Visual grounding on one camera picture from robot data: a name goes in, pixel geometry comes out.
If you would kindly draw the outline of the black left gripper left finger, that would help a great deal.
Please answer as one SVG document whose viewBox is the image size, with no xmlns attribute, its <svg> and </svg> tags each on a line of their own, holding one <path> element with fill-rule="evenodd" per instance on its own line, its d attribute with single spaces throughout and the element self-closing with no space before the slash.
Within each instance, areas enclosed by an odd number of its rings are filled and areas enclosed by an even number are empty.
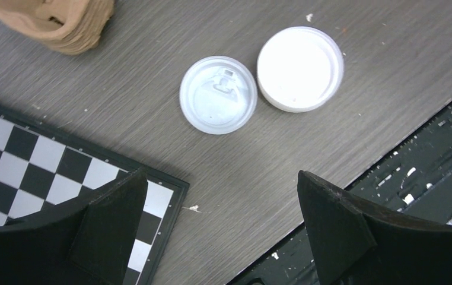
<svg viewBox="0 0 452 285">
<path fill-rule="evenodd" d="M 122 284 L 147 190 L 138 169 L 0 226 L 0 284 Z"/>
</svg>

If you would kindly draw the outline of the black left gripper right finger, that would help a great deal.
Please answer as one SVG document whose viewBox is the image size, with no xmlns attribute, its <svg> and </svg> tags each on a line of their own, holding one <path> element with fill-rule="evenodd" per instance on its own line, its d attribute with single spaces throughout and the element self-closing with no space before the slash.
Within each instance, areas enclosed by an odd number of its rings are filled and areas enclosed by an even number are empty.
<svg viewBox="0 0 452 285">
<path fill-rule="evenodd" d="M 321 284 L 452 284 L 452 226 L 391 210 L 319 176 L 297 193 Z"/>
</svg>

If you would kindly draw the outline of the stack of white lids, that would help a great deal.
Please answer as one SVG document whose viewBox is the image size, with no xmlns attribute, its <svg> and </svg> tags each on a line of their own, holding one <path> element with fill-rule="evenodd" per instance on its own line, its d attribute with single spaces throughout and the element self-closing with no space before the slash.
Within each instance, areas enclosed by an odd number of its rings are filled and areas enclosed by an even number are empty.
<svg viewBox="0 0 452 285">
<path fill-rule="evenodd" d="M 296 26 L 277 32 L 262 46 L 256 77 L 270 104 L 303 113 L 325 104 L 338 91 L 344 70 L 343 53 L 329 35 Z"/>
</svg>

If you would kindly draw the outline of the white lid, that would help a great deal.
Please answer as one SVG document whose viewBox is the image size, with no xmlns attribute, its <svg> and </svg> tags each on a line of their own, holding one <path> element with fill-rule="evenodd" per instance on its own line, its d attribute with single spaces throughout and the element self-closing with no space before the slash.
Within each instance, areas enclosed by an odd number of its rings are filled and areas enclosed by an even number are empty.
<svg viewBox="0 0 452 285">
<path fill-rule="evenodd" d="M 253 116 L 257 85 L 249 69 L 227 56 L 195 62 L 180 84 L 180 108 L 187 121 L 212 135 L 232 133 Z"/>
</svg>

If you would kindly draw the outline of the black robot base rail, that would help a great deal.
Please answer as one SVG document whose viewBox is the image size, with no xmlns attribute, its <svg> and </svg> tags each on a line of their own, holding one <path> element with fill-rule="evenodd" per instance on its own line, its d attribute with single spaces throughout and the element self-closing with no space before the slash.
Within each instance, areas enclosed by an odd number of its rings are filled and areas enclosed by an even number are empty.
<svg viewBox="0 0 452 285">
<path fill-rule="evenodd" d="M 391 210 L 452 226 L 452 101 L 342 189 Z M 321 284 L 304 221 L 232 284 Z"/>
</svg>

